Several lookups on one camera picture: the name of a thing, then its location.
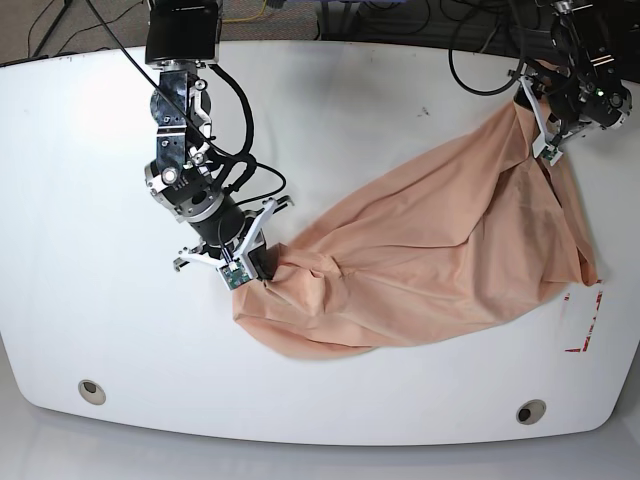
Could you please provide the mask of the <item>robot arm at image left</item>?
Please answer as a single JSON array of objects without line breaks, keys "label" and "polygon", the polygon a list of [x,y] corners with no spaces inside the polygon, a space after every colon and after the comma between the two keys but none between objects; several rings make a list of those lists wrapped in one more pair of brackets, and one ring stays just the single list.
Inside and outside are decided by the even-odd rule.
[{"label": "robot arm at image left", "polygon": [[[287,196],[260,196],[263,206],[248,210],[233,199],[261,165],[252,155],[255,125],[248,98],[218,66],[223,23],[220,1],[152,1],[145,63],[159,73],[150,100],[157,124],[156,157],[145,168],[152,197],[199,236],[183,248],[175,270],[200,262],[213,267],[234,290],[252,280],[268,281],[277,268],[263,233],[271,217],[290,205]],[[240,150],[225,153],[214,144],[209,68],[236,94],[244,116]]]}]

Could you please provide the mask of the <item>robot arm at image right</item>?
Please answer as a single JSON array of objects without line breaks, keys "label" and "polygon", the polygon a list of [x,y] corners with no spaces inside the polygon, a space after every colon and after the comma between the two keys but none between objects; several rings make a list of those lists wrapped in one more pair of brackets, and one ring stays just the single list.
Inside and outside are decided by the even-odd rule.
[{"label": "robot arm at image right", "polygon": [[538,125],[534,156],[555,163],[574,137],[621,127],[631,114],[632,94],[617,72],[600,1],[538,1],[536,6],[552,10],[551,43],[563,64],[551,68],[526,57],[515,100],[533,112]]}]

